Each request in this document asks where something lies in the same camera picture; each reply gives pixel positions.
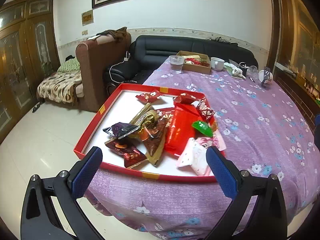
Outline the green pillow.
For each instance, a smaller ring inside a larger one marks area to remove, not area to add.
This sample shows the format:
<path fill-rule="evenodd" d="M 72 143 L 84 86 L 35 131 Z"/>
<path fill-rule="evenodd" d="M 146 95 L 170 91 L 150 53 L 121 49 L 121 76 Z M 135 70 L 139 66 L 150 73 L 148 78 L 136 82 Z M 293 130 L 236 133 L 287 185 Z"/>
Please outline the green pillow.
<path fill-rule="evenodd" d="M 68 73 L 68 72 L 76 72 L 79 70 L 80 70 L 80 62 L 75 57 L 61 64 L 61 66 L 58 68 L 57 71 L 61 73 Z"/>

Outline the patterned blanket bed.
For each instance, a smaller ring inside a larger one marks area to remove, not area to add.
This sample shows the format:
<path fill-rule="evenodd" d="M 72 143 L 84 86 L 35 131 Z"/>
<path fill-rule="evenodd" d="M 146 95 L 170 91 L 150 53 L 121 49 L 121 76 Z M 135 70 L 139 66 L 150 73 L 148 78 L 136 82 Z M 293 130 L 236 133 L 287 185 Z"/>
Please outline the patterned blanket bed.
<path fill-rule="evenodd" d="M 57 103 L 75 104 L 75 89 L 82 84 L 80 71 L 56 72 L 45 78 L 36 89 L 37 99 L 47 99 Z"/>

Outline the black leather sofa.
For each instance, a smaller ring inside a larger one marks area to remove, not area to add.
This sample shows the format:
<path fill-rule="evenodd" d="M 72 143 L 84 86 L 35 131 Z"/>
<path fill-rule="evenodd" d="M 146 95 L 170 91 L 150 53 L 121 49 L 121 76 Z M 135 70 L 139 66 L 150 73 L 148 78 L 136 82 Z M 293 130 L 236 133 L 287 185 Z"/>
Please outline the black leather sofa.
<path fill-rule="evenodd" d="M 128 61 L 121 60 L 120 64 L 105 69 L 104 85 L 106 88 L 117 87 L 121 82 L 126 81 L 142 84 L 170 55 L 176 55 L 179 51 L 206 54 L 225 61 L 233 60 L 237 63 L 244 62 L 249 66 L 259 66 L 250 50 L 238 46 L 237 43 L 223 42 L 220 38 L 203 40 L 189 37 L 140 35 L 129 46 Z"/>

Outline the red gold square packet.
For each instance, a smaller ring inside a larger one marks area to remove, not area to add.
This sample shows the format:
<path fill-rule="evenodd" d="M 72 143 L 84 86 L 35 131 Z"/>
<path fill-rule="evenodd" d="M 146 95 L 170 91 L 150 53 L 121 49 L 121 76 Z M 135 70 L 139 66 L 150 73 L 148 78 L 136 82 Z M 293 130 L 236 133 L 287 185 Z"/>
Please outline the red gold square packet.
<path fill-rule="evenodd" d="M 181 103 L 181 104 L 190 105 L 195 101 L 199 101 L 199 99 L 188 93 L 181 93 L 176 98 L 174 98 L 174 104 Z"/>

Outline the white plastic jar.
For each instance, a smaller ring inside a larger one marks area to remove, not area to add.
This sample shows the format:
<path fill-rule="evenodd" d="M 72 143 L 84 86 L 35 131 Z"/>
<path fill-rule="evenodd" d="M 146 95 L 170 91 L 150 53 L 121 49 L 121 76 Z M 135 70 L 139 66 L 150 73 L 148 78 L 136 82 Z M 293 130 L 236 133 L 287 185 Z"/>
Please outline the white plastic jar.
<path fill-rule="evenodd" d="M 259 81 L 261 83 L 268 83 L 273 80 L 273 74 L 269 70 L 261 70 L 259 72 Z"/>

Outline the purple floral tablecloth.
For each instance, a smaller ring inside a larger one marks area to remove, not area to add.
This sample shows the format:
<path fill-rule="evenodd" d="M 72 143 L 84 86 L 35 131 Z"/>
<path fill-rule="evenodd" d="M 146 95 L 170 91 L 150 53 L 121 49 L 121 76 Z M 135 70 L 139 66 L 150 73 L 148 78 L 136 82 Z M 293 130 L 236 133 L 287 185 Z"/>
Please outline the purple floral tablecloth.
<path fill-rule="evenodd" d="M 175 74 L 165 62 L 145 84 L 203 93 L 215 112 L 226 157 L 254 176 L 278 176 L 288 221 L 316 198 L 319 150 L 312 128 L 275 82 L 266 90 L 227 72 Z M 106 170 L 96 173 L 86 198 L 103 215 L 159 239 L 203 238 L 230 202 L 216 183 L 164 183 Z"/>

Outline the small wall plaque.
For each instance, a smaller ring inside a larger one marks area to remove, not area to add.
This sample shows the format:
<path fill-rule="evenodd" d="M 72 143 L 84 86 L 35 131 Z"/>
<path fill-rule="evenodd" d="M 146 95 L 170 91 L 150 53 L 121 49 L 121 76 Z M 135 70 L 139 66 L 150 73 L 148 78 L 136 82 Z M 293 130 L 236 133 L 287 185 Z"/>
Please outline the small wall plaque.
<path fill-rule="evenodd" d="M 81 22 L 83 26 L 93 23 L 94 22 L 93 10 L 83 12 L 81 14 Z"/>

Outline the green snack packet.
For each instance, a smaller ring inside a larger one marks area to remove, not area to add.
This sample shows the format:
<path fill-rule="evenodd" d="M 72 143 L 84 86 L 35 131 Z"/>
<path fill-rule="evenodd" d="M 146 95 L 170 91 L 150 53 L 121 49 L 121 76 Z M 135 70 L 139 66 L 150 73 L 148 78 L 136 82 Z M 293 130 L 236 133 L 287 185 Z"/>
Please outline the green snack packet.
<path fill-rule="evenodd" d="M 209 138 L 213 137 L 213 130 L 206 122 L 197 120 L 192 123 L 192 127 L 196 129 L 198 132 L 205 135 L 206 137 L 209 137 Z"/>

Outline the large red white snack packet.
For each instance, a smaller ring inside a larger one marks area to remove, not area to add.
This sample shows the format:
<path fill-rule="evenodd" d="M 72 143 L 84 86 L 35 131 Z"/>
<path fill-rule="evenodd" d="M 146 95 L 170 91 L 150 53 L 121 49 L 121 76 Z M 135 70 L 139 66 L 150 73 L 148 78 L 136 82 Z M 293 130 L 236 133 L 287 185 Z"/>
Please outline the large red white snack packet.
<path fill-rule="evenodd" d="M 199 100 L 199 103 L 196 106 L 196 110 L 201 116 L 202 120 L 206 123 L 211 124 L 215 120 L 214 111 L 211 109 L 205 96 Z"/>

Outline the white pink snack packet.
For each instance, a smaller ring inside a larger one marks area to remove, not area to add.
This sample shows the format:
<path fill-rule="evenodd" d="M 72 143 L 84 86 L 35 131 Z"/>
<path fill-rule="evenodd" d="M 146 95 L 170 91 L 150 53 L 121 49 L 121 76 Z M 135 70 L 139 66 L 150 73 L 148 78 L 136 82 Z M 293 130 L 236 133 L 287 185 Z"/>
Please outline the white pink snack packet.
<path fill-rule="evenodd" d="M 221 137 L 189 138 L 184 151 L 177 160 L 177 167 L 190 166 L 198 176 L 212 176 L 213 172 L 209 168 L 206 159 L 206 152 L 210 146 L 217 147 L 219 151 L 226 149 L 225 142 Z"/>

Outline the dark purple snack packet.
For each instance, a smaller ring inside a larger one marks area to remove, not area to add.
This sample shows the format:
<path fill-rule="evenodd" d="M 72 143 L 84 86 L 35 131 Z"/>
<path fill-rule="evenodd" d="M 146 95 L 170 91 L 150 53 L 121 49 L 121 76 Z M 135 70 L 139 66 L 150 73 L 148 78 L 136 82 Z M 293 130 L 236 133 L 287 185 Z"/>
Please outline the dark purple snack packet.
<path fill-rule="evenodd" d="M 103 131 L 112 138 L 123 139 L 139 130 L 139 126 L 118 122 L 110 127 L 103 128 Z"/>

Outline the white ceramic mug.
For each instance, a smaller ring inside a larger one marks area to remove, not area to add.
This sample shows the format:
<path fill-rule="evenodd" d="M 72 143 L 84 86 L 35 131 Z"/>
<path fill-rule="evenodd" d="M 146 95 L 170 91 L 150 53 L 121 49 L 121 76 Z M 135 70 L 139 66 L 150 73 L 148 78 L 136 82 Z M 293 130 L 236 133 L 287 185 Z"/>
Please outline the white ceramic mug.
<path fill-rule="evenodd" d="M 224 69 L 225 61 L 217 57 L 211 57 L 211 67 L 216 71 L 222 71 Z"/>

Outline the red floral snack packet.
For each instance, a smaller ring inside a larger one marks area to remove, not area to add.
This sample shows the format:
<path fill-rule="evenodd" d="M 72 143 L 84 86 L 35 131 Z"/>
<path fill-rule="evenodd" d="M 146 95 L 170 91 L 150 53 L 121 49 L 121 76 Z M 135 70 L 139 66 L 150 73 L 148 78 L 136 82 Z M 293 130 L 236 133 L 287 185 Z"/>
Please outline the red floral snack packet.
<path fill-rule="evenodd" d="M 136 96 L 137 100 L 143 104 L 153 103 L 163 97 L 163 93 L 158 90 L 153 90 L 149 93 L 141 93 Z"/>

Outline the long red snack packet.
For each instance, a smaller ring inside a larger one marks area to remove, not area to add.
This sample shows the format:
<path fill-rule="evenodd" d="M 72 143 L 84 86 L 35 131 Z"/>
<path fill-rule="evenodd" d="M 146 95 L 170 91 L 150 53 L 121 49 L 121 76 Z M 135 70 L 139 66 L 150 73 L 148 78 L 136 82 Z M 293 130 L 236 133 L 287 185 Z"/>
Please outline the long red snack packet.
<path fill-rule="evenodd" d="M 201 120 L 194 105 L 176 103 L 172 121 L 166 134 L 164 150 L 180 156 L 190 138 L 195 137 L 192 124 Z"/>

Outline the wooden glass cabinet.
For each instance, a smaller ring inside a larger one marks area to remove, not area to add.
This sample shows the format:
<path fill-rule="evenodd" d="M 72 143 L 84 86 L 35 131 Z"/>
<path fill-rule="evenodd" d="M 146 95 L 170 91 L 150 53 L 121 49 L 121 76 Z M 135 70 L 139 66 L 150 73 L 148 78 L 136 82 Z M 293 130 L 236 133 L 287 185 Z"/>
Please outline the wooden glass cabinet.
<path fill-rule="evenodd" d="M 60 65 L 53 0 L 1 7 L 1 139 L 37 104 L 36 89 Z"/>

